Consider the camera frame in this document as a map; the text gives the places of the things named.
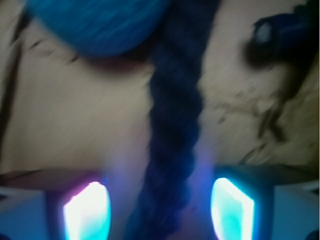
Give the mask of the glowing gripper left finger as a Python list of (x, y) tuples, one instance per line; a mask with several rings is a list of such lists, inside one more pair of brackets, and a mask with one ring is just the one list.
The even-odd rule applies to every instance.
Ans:
[(46, 213), (51, 240), (106, 240), (112, 211), (105, 178), (96, 172), (53, 172)]

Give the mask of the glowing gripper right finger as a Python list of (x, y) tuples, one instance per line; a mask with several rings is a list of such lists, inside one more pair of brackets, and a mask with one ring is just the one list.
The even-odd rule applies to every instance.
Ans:
[(210, 214), (218, 240), (269, 240), (273, 187), (257, 165), (225, 165), (215, 170)]

